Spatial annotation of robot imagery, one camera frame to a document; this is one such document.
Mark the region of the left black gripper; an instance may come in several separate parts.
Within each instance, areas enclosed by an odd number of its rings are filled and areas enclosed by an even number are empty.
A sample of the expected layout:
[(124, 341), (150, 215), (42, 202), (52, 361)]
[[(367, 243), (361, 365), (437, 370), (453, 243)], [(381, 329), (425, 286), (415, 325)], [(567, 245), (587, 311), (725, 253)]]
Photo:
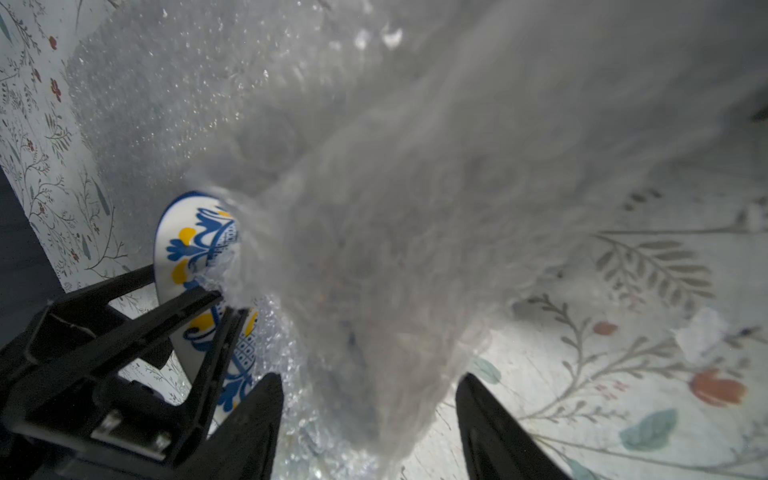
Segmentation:
[(62, 300), (1, 354), (6, 478), (177, 479), (207, 438), (248, 309), (227, 308), (188, 399), (172, 405), (118, 372), (222, 300), (201, 287), (130, 320)]

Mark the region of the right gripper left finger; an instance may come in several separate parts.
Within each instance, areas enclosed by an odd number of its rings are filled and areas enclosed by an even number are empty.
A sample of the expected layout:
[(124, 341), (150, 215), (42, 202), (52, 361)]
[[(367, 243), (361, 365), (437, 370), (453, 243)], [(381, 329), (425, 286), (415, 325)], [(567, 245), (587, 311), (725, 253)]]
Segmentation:
[(173, 477), (269, 480), (283, 404), (281, 377), (276, 373), (266, 374)]

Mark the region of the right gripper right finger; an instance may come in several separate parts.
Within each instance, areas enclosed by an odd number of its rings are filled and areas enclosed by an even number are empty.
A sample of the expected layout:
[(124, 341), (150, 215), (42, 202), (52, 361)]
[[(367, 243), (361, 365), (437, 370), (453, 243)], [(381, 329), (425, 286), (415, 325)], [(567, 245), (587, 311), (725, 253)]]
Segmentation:
[(460, 380), (455, 406), (469, 479), (569, 479), (476, 376)]

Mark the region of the clear bubble wrap sheet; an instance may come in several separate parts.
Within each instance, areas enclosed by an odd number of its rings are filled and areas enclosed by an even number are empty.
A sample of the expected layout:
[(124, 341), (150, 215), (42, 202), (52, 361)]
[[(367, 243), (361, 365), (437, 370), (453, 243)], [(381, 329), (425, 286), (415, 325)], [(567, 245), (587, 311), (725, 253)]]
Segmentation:
[(763, 1), (127, 1), (66, 67), (134, 248), (234, 216), (273, 475), (383, 479), (491, 318), (767, 82)]

